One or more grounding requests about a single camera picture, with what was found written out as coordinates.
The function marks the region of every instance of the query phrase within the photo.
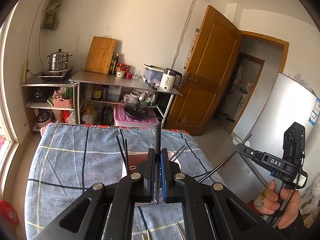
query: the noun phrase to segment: green bowl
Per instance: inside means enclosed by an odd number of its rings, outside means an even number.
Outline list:
[[[144,101],[140,101],[140,100],[139,100],[139,104],[140,104],[141,106],[149,106],[149,103],[144,102]]]

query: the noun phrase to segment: door handle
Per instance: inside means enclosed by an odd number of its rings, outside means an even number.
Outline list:
[[[195,80],[195,79],[192,79],[192,78],[191,78],[191,75],[192,75],[192,73],[191,73],[191,72],[187,72],[186,77],[184,78],[184,81],[183,81],[182,86],[184,86],[184,87],[185,87],[185,86],[187,86],[187,85],[188,85],[189,80],[196,82],[196,80]]]

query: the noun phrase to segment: human hand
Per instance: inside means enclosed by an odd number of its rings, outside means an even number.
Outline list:
[[[271,215],[275,212],[275,210],[280,208],[280,204],[278,201],[278,193],[275,192],[276,189],[276,182],[273,180],[268,184],[268,189],[266,192],[266,197],[262,200],[263,207],[262,211],[266,215]],[[292,190],[283,188],[280,191],[280,196],[284,200],[288,200],[291,196]],[[278,228],[284,229],[287,228],[289,225],[292,224],[293,221],[298,216],[299,213],[299,206],[300,206],[300,192],[296,190],[288,204],[284,215],[281,217]]]

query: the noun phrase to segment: wooden door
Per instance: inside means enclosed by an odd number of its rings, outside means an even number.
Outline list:
[[[166,128],[203,133],[217,107],[235,65],[242,33],[208,5],[188,62],[182,96],[176,96]]]

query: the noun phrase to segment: electric kettle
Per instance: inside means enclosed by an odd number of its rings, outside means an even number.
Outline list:
[[[179,76],[179,81],[176,85],[174,85],[176,76]],[[180,72],[170,68],[166,68],[164,70],[164,74],[162,75],[159,88],[165,91],[171,91],[174,87],[178,87],[180,85],[181,80],[182,80],[182,74]]]

